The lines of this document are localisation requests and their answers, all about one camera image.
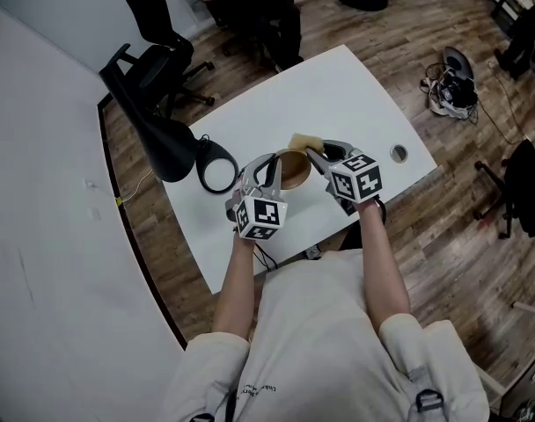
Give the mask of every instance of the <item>white t-shirt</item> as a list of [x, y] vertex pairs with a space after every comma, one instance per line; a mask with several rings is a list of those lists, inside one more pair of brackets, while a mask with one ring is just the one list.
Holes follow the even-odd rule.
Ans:
[[405, 421], [415, 398], [408, 375], [421, 366], [449, 421], [488, 420], [486, 394], [453, 325], [423, 330], [396, 315], [377, 336], [365, 314], [362, 252], [328, 252], [267, 276], [251, 345], [228, 333], [189, 342], [160, 420], [209, 413], [224, 421], [238, 385], [235, 421]]

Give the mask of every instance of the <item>white wall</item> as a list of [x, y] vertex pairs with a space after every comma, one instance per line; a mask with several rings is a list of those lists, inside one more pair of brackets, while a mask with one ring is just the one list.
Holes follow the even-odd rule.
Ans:
[[3, 422], [151, 422], [180, 357], [114, 204], [96, 112], [105, 93], [0, 11]]
[[[194, 33], [185, 1], [167, 2], [174, 30]], [[95, 72], [125, 42], [136, 56], [149, 46], [125, 0], [0, 0], [0, 6]]]

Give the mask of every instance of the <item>yellow sponge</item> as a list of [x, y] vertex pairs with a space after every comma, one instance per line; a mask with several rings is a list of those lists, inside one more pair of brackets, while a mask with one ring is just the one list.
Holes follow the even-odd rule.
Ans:
[[306, 148], [310, 147], [318, 151], [321, 155], [324, 153], [324, 142], [321, 138], [316, 136], [301, 135], [294, 133], [289, 141], [288, 147], [293, 150], [298, 150], [306, 154]]

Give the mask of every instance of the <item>white table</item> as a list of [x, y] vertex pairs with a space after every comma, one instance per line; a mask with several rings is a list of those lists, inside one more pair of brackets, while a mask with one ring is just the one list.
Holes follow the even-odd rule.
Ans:
[[[191, 126], [208, 134], [242, 168], [264, 153], [287, 147], [293, 133], [349, 142], [379, 162], [387, 202], [436, 168], [432, 156], [375, 77], [345, 46], [334, 48], [269, 78]], [[395, 163], [391, 148], [408, 151]], [[325, 192], [327, 181], [312, 168], [298, 188], [283, 192], [285, 225], [261, 246], [278, 263], [344, 229], [347, 217]], [[207, 193], [195, 168], [178, 183], [164, 183], [187, 244], [210, 291], [220, 291], [231, 255], [233, 224], [224, 202], [231, 193]], [[259, 262], [254, 272], [262, 272]]]

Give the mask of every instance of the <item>wooden floor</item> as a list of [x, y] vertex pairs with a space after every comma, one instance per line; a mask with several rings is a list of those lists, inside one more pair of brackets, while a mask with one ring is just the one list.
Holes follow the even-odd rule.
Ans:
[[[391, 94], [438, 164], [388, 204], [387, 232], [415, 316], [424, 325], [450, 319], [473, 360], [500, 382], [510, 382], [535, 348], [535, 317], [510, 308], [515, 300], [535, 305], [535, 238], [515, 221], [512, 238], [501, 241], [502, 212], [478, 223], [472, 211], [497, 196], [493, 183], [473, 164], [483, 160], [501, 173], [501, 160], [514, 147], [482, 111], [477, 126], [432, 115], [419, 82], [445, 46], [459, 48], [472, 61], [480, 98], [500, 129], [510, 140], [520, 140], [493, 71], [535, 144], [535, 76], [528, 73], [515, 84], [495, 66], [493, 49], [508, 41], [489, 17], [490, 0], [390, 0], [379, 13], [355, 11], [336, 0], [297, 4], [301, 54], [308, 59], [346, 44]], [[194, 41], [194, 62], [207, 59], [216, 69], [202, 72], [191, 87], [215, 96], [216, 107], [273, 75], [246, 52], [224, 57], [220, 44], [227, 36], [215, 28]], [[192, 124], [208, 111], [180, 100], [174, 118]], [[121, 110], [112, 102], [105, 114], [114, 172], [126, 196], [149, 164]], [[187, 248], [160, 181], [150, 175], [126, 209], [150, 273], [185, 338], [208, 331], [216, 298]], [[257, 288], [259, 300], [261, 279]]]

